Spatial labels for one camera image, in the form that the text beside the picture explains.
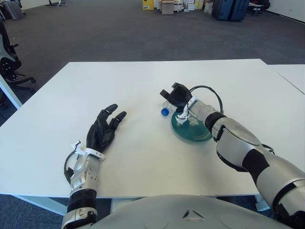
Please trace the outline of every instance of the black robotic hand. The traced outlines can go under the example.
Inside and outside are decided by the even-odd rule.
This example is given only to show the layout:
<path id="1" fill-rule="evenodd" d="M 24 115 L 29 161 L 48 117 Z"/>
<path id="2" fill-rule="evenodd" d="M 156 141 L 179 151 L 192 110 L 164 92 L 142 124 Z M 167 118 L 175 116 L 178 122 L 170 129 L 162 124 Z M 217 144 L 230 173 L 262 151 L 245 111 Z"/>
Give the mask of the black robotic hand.
<path id="1" fill-rule="evenodd" d="M 96 121 L 91 126 L 87 134 L 87 148 L 94 149 L 102 153 L 112 142 L 116 128 L 126 116 L 126 112 L 123 111 L 113 118 L 108 124 L 108 116 L 111 115 L 117 107 L 117 104 L 112 104 L 99 113 Z"/>

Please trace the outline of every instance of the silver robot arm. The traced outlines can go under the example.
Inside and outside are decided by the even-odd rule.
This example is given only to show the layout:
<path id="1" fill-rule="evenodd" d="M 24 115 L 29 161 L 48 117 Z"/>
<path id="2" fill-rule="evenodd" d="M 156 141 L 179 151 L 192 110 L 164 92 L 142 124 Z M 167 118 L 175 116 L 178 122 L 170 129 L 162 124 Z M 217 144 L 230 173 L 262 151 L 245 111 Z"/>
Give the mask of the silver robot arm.
<path id="1" fill-rule="evenodd" d="M 81 150 L 80 141 L 72 144 L 74 151 L 67 157 L 64 174 L 71 185 L 67 214 L 62 220 L 62 229 L 89 226 L 97 221 L 96 190 L 99 182 L 99 167 L 105 155 L 103 152 L 114 139 L 114 132 L 126 116 L 119 113 L 110 123 L 107 118 L 118 107 L 112 104 L 102 110 L 87 134 L 85 150 Z M 67 169 L 67 162 L 74 153 L 77 160 L 74 169 Z"/>
<path id="2" fill-rule="evenodd" d="M 305 217 L 305 174 L 268 152 L 244 126 L 198 99 L 189 114 L 203 121 L 217 142 L 217 155 L 228 166 L 249 172 L 277 220 L 298 228 Z"/>

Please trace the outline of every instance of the robot finger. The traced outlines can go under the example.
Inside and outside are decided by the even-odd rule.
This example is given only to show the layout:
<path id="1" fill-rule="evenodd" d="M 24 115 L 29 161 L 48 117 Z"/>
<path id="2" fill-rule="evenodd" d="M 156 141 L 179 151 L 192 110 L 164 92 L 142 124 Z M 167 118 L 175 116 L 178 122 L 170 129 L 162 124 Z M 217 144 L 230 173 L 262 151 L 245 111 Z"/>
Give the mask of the robot finger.
<path id="1" fill-rule="evenodd" d="M 117 104 L 112 104 L 108 106 L 106 109 L 101 110 L 99 115 L 97 116 L 97 122 L 99 124 L 99 127 L 101 127 L 103 130 L 106 130 L 109 128 L 108 123 L 107 123 L 107 118 L 109 115 L 115 111 L 115 109 L 118 108 Z"/>
<path id="2" fill-rule="evenodd" d="M 111 122 L 109 123 L 109 128 L 113 131 L 116 130 L 116 128 L 118 128 L 118 125 L 120 124 L 120 122 L 123 120 L 123 118 L 126 116 L 126 112 L 123 111 L 121 113 L 119 113 L 115 118 L 113 118 L 111 120 Z"/>

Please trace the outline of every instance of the white wall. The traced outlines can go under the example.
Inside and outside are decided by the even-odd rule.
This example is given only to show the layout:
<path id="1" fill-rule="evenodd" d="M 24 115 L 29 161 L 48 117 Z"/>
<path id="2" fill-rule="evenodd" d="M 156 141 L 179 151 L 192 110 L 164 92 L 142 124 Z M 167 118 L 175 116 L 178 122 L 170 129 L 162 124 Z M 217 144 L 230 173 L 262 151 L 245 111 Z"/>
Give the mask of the white wall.
<path id="1" fill-rule="evenodd" d="M 22 9 L 26 10 L 37 6 L 43 6 L 49 3 L 49 0 L 21 0 Z"/>
<path id="2" fill-rule="evenodd" d="M 305 22 L 305 0 L 270 0 L 268 11 Z"/>

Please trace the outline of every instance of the table leg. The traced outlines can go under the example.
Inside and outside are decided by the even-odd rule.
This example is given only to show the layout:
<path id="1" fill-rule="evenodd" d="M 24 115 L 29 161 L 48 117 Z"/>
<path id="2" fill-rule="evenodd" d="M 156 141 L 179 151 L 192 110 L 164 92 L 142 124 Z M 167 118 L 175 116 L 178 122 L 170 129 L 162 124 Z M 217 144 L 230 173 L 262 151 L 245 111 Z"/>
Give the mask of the table leg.
<path id="1" fill-rule="evenodd" d="M 257 211 L 266 211 L 270 209 L 269 205 L 266 203 L 266 201 L 263 199 L 261 195 L 255 195 L 255 199 L 257 202 L 255 204 Z"/>
<path id="2" fill-rule="evenodd" d="M 14 94 L 10 86 L 7 84 L 7 82 L 1 75 L 0 75 L 0 88 L 17 109 L 19 109 L 22 106 L 20 100 L 17 98 L 17 96 Z"/>
<path id="3" fill-rule="evenodd" d="M 66 215 L 67 213 L 67 206 L 56 202 L 48 197 L 29 197 L 29 196 L 14 196 L 19 199 L 22 199 L 28 203 L 46 209 L 48 211 L 54 212 L 61 216 Z"/>

